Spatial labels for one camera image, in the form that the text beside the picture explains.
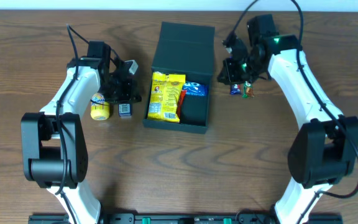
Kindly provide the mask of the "black gift box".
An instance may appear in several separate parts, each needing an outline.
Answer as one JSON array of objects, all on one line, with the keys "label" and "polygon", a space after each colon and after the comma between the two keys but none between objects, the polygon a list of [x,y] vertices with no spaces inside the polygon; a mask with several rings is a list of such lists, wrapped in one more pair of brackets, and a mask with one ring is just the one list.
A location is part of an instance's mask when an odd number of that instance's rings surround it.
[{"label": "black gift box", "polygon": [[185,74],[187,81],[204,85],[207,94],[184,97],[179,123],[148,119],[148,96],[142,121],[144,127],[197,134],[207,132],[215,61],[214,33],[215,28],[211,26],[162,22],[151,70]]}]

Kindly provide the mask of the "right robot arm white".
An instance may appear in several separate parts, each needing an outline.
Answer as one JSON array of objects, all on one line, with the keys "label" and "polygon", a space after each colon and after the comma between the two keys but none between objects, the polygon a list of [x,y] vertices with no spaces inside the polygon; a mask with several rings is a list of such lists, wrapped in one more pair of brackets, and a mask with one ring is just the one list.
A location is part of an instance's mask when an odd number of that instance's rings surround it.
[{"label": "right robot arm white", "polygon": [[308,223],[310,213],[331,187],[358,169],[358,118],[345,116],[314,77],[301,35],[281,35],[270,14],[247,22],[249,45],[234,31],[223,40],[229,57],[218,82],[251,86],[275,80],[298,124],[288,152],[291,179],[272,206],[266,223]]}]

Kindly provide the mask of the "red snack packet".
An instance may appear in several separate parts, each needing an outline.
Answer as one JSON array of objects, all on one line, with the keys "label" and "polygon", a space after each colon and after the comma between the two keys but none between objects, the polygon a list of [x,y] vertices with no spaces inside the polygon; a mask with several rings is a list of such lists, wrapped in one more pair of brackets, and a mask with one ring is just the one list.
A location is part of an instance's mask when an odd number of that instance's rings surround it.
[{"label": "red snack packet", "polygon": [[180,118],[180,115],[181,115],[181,107],[183,105],[186,93],[187,93],[186,90],[182,90],[181,93],[180,93],[180,96],[178,98],[178,103],[177,103],[177,116],[178,116],[178,118]]}]

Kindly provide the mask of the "yellow candy bag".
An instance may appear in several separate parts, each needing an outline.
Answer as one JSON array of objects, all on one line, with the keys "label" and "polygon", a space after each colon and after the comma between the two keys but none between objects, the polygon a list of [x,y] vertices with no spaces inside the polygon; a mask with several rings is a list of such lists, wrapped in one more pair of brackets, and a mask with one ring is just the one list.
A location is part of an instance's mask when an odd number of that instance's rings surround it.
[{"label": "yellow candy bag", "polygon": [[153,72],[147,118],[179,123],[180,119],[177,115],[177,108],[185,82],[185,74]]}]

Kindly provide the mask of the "kitkat milo bar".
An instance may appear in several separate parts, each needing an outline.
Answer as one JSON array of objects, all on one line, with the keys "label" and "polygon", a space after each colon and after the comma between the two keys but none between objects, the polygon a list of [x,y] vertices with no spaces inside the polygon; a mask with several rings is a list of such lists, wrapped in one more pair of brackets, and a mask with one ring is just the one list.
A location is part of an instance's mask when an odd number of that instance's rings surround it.
[{"label": "kitkat milo bar", "polygon": [[243,84],[243,89],[244,89],[244,93],[243,93],[243,98],[253,98],[254,97],[254,91],[253,91],[253,86],[250,82],[245,82]]}]

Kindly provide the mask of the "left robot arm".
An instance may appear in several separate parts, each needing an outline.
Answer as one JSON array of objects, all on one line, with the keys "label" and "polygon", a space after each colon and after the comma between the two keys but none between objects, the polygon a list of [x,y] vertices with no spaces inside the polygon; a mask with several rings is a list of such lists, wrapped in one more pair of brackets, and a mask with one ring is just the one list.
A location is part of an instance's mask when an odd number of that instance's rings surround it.
[{"label": "left robot arm", "polygon": [[86,181],[88,151],[81,125],[95,94],[104,103],[141,101],[133,79],[135,60],[111,57],[112,48],[91,40],[85,56],[67,63],[67,76],[52,100],[37,113],[21,119],[23,170],[27,180],[54,194],[66,213],[29,216],[29,223],[115,223],[92,193]]}]

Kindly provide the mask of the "blue oreo pack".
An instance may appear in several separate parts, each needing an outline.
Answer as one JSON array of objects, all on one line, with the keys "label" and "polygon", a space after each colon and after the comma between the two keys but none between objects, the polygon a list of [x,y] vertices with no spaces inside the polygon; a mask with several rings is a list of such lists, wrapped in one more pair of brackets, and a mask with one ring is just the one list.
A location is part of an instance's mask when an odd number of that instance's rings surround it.
[{"label": "blue oreo pack", "polygon": [[191,96],[206,96],[208,94],[207,86],[196,82],[186,81],[182,90],[186,91],[186,94]]}]

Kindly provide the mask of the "small dark blue gum pack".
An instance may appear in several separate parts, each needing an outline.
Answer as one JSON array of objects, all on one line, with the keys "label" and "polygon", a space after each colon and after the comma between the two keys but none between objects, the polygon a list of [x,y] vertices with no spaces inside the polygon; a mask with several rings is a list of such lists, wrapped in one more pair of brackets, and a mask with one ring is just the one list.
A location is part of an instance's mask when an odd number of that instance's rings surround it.
[{"label": "small dark blue gum pack", "polygon": [[132,105],[131,104],[129,104],[129,103],[119,104],[118,109],[119,109],[120,117],[132,116]]}]

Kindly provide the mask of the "yellow mentos bottle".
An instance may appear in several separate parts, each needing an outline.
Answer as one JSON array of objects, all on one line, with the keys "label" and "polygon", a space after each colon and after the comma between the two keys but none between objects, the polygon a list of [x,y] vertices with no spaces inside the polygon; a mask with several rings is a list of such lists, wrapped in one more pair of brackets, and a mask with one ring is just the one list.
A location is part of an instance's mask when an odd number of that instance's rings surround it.
[{"label": "yellow mentos bottle", "polygon": [[91,117],[102,121],[110,117],[110,105],[100,93],[95,93],[91,98]]}]

